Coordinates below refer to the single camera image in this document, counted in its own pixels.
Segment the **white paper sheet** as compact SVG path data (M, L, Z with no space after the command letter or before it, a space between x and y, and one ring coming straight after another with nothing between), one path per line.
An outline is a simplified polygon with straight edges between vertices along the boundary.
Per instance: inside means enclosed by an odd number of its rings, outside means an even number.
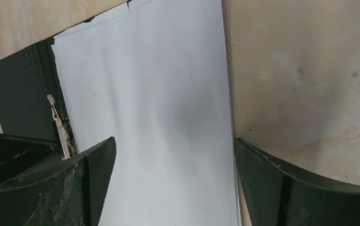
M132 0L54 37L75 141L114 137L102 226L237 226L219 0Z

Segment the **metal folder clip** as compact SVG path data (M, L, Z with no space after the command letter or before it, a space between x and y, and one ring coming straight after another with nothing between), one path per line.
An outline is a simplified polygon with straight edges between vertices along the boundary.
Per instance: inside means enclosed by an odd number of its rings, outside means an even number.
M55 122L59 141L61 143L63 153L62 159L65 160L77 155L78 153L71 124L69 118L64 118L63 120L60 118L53 96L51 94L47 94L47 99L51 107L52 118Z

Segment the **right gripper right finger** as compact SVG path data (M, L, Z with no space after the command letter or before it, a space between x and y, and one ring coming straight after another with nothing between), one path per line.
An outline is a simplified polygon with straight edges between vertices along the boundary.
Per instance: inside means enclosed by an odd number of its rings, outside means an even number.
M254 226L360 226L360 186L330 179L234 141L237 172Z

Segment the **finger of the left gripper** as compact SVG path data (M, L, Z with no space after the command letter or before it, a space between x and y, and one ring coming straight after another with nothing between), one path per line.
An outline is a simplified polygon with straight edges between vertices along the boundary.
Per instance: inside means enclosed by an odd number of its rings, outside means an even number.
M0 183L60 155L58 142L0 133Z

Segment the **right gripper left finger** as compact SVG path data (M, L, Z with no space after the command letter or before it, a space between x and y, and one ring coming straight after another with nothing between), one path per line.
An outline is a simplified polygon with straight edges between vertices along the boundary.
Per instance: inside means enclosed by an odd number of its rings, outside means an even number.
M0 183L0 226L96 226L116 158L114 137Z

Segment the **teal folder black inside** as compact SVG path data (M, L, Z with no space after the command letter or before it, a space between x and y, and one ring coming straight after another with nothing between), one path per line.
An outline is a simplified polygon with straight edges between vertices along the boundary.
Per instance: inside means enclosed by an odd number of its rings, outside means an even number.
M57 75L54 39L32 44L0 60L0 126L4 134L58 141L50 94L60 119L68 117Z

